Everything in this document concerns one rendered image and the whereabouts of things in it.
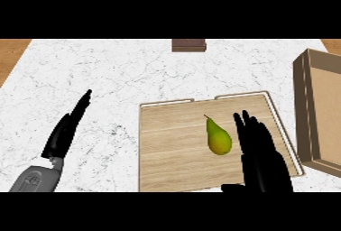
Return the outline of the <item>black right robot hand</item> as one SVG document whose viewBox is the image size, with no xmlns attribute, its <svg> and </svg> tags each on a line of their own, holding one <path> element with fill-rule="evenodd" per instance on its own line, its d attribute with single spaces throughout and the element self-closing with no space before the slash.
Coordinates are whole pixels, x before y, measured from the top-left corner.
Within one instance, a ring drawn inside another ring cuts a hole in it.
<svg viewBox="0 0 341 231">
<path fill-rule="evenodd" d="M 233 114 L 242 151 L 244 184 L 223 184 L 224 193 L 292 193 L 286 163 L 278 152 L 266 125 L 248 111 Z"/>
</svg>

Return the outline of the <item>pale wooden tray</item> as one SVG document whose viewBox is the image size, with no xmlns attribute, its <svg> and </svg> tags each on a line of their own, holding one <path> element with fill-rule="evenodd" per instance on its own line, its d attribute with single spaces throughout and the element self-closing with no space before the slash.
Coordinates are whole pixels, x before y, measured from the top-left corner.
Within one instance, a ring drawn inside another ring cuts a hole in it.
<svg viewBox="0 0 341 231">
<path fill-rule="evenodd" d="M 140 104 L 139 191 L 192 191 L 241 184 L 242 165 L 233 114 L 248 112 L 266 124 L 289 174 L 304 169 L 266 91 L 221 95 L 211 100 L 192 98 Z M 217 155 L 208 147 L 207 120 L 232 137 L 232 150 Z"/>
</svg>

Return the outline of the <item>dark brown block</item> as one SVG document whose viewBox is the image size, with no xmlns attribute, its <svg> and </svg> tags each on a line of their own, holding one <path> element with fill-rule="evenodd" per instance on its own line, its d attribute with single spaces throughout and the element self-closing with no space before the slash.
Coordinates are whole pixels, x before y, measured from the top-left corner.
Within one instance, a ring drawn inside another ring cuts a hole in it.
<svg viewBox="0 0 341 231">
<path fill-rule="evenodd" d="M 204 52 L 207 50 L 207 42 L 204 39 L 173 39 L 173 52 Z"/>
</svg>

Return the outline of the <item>green yellow pear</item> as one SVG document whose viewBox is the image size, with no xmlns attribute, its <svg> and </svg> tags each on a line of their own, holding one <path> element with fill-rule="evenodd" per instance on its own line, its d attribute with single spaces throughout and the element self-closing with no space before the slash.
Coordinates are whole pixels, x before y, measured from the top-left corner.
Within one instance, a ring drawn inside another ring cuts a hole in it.
<svg viewBox="0 0 341 231">
<path fill-rule="evenodd" d="M 208 146 L 214 154 L 226 155 L 232 150 L 232 138 L 227 131 L 213 119 L 207 117 Z"/>
</svg>

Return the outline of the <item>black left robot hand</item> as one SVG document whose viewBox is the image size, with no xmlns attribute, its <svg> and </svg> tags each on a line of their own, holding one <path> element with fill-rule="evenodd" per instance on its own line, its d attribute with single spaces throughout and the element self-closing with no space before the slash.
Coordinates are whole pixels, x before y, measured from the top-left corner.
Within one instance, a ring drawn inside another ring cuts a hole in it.
<svg viewBox="0 0 341 231">
<path fill-rule="evenodd" d="M 55 126 L 41 152 L 41 157 L 46 159 L 52 157 L 64 158 L 68 153 L 75 136 L 75 129 L 90 104 L 90 93 L 92 90 L 86 92 L 75 104 L 72 112 L 64 115 Z"/>
</svg>

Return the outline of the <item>brown cardboard box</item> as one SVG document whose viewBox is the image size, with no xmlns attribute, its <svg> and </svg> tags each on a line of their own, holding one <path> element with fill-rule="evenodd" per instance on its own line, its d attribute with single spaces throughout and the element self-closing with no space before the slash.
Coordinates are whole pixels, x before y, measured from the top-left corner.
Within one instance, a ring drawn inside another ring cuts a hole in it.
<svg viewBox="0 0 341 231">
<path fill-rule="evenodd" d="M 297 154 L 341 178 L 341 55 L 306 49 L 294 60 Z"/>
</svg>

